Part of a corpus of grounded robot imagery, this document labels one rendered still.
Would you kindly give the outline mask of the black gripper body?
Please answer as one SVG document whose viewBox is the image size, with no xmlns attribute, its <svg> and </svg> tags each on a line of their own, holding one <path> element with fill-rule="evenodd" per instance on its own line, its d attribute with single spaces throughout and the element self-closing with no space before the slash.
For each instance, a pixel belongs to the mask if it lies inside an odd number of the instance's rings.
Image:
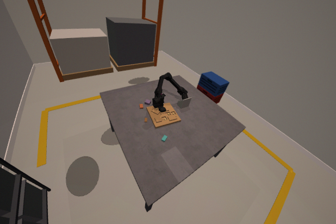
<svg viewBox="0 0 336 224">
<path fill-rule="evenodd" d="M 166 111 L 166 109 L 165 109 L 165 107 L 163 107 L 163 103 L 164 103 L 164 101 L 163 102 L 159 102 L 159 104 L 160 104 L 160 112 L 162 113 L 162 112 L 165 112 Z"/>
</svg>

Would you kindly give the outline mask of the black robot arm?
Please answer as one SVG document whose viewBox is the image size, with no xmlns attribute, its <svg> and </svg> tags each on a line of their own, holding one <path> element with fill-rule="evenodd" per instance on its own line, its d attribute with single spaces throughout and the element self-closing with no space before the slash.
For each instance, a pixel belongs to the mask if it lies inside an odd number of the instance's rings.
<svg viewBox="0 0 336 224">
<path fill-rule="evenodd" d="M 155 95 L 152 100 L 154 108 L 157 108 L 158 106 L 160 106 L 159 102 L 163 102 L 164 97 L 166 96 L 165 94 L 162 94 L 162 85 L 163 85 L 164 79 L 170 81 L 176 87 L 177 92 L 180 95 L 182 95 L 182 100 L 188 98 L 188 95 L 187 95 L 188 92 L 183 87 L 179 86 L 178 83 L 172 78 L 172 75 L 168 72 L 159 77 L 158 86 L 154 92 Z"/>
</svg>

